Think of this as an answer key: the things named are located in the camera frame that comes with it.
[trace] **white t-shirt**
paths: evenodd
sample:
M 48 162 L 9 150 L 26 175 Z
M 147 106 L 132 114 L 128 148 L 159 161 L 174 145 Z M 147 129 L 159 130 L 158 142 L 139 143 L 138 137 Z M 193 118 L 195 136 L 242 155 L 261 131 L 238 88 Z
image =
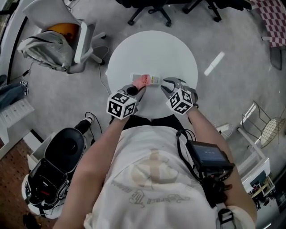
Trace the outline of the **white t-shirt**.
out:
M 176 130 L 141 126 L 124 130 L 86 229 L 215 229 L 212 209 L 201 185 L 177 152 Z M 186 153 L 185 137 L 181 149 Z M 237 229 L 254 229 L 243 209 L 228 207 Z

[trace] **white round table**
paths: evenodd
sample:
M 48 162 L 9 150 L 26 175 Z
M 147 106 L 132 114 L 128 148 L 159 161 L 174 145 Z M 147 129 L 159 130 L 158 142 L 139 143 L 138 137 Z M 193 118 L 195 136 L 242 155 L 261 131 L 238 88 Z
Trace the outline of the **white round table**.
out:
M 113 52 L 107 69 L 111 92 L 132 84 L 131 73 L 153 74 L 180 78 L 196 88 L 198 68 L 189 48 L 178 38 L 165 32 L 144 31 L 121 42 Z M 136 115 L 158 119 L 173 112 L 167 107 L 167 97 L 160 85 L 150 85 L 138 106 Z

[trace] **chair leg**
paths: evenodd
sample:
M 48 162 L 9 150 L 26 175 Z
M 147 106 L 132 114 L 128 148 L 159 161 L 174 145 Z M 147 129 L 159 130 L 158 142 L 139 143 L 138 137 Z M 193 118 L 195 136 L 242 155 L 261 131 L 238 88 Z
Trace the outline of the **chair leg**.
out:
M 183 7 L 183 12 L 185 14 L 188 14 L 189 12 L 191 12 L 199 3 L 201 3 L 203 0 L 197 0 L 190 9 L 188 9 L 189 7 L 189 3 L 187 3 L 184 7 Z
M 166 11 L 165 11 L 163 8 L 160 9 L 160 12 L 161 12 L 161 13 L 163 14 L 163 16 L 167 19 L 166 26 L 167 26 L 167 27 L 171 27 L 171 25 L 172 25 L 172 20 L 170 19 L 169 15 L 166 13 Z
M 216 17 L 214 17 L 214 21 L 215 21 L 215 22 L 221 21 L 222 18 L 220 17 L 220 14 L 219 14 L 219 12 L 217 11 L 217 8 L 215 7 L 213 1 L 212 1 L 212 0 L 206 0 L 206 2 L 210 5 L 209 8 L 211 8 L 211 9 L 214 11 L 215 15 L 216 15 Z
M 90 57 L 91 57 L 94 61 L 98 62 L 100 65 L 101 65 L 101 63 L 103 62 L 102 59 L 100 59 L 99 57 L 97 57 L 97 56 L 94 55 L 93 53 L 90 55 Z
M 270 41 L 270 37 L 261 37 L 263 41 Z
M 273 48 L 270 47 L 270 63 L 273 67 L 275 67 L 277 70 L 282 70 L 282 50 L 279 48 L 279 65 L 277 66 L 275 63 L 273 63 Z
M 138 16 L 138 14 L 144 9 L 145 7 L 142 7 L 142 8 L 138 8 L 136 10 L 136 12 L 132 15 L 132 17 L 130 18 L 130 20 L 128 21 L 128 24 L 129 25 L 134 25 L 135 21 L 134 19 Z
M 92 39 L 92 42 L 94 42 L 94 41 L 97 40 L 97 39 L 104 38 L 104 37 L 106 37 L 106 33 L 105 33 L 105 32 L 102 32 L 102 33 L 100 33 L 100 34 L 94 36 L 93 39 Z

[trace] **checkered cloth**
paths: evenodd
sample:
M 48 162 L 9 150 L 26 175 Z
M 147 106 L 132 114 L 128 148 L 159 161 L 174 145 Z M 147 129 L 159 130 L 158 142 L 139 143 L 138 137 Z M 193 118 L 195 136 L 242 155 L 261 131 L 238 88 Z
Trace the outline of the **checkered cloth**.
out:
M 286 10 L 280 0 L 253 0 L 266 23 L 270 47 L 286 45 Z

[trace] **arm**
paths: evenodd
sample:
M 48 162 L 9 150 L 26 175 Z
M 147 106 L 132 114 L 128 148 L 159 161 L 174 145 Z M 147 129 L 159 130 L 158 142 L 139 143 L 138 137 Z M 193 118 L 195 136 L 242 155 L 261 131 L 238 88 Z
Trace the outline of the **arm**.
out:
M 83 228 L 86 214 L 92 212 L 100 194 L 119 137 L 128 119 L 114 119 L 101 138 L 84 154 L 75 170 L 63 211 L 54 229 Z
M 228 160 L 233 162 L 233 156 L 227 142 L 214 128 L 214 126 L 205 118 L 205 116 L 203 116 L 196 107 L 190 109 L 187 114 L 193 125 L 197 140 L 200 142 L 217 145 L 220 150 L 226 153 Z M 224 181 L 224 183 L 226 185 L 232 184 L 232 189 L 225 192 L 227 195 L 225 205 L 235 205 L 244 209 L 251 216 L 253 221 L 256 222 L 257 211 L 255 204 L 250 195 L 246 193 L 236 167 L 234 167 L 232 174 Z

